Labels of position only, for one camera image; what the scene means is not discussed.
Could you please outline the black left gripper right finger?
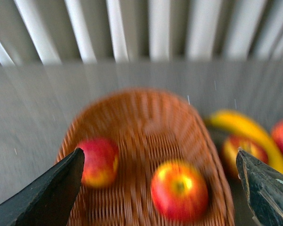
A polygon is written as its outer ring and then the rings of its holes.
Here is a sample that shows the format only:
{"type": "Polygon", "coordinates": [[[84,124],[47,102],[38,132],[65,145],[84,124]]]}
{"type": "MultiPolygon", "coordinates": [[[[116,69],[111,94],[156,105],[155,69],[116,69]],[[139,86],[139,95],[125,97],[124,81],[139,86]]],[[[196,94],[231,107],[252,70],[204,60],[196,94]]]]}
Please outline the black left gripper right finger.
{"type": "Polygon", "coordinates": [[[283,174],[241,148],[236,167],[257,225],[283,226],[283,174]]]}

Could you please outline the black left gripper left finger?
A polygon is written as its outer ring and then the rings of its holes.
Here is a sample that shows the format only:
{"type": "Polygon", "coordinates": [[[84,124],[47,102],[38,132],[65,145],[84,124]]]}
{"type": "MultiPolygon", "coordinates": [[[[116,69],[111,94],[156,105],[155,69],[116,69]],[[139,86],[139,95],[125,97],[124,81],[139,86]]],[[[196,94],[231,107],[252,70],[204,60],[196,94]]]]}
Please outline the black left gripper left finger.
{"type": "Polygon", "coordinates": [[[77,148],[0,204],[0,226],[65,226],[78,195],[84,166],[77,148]]]}

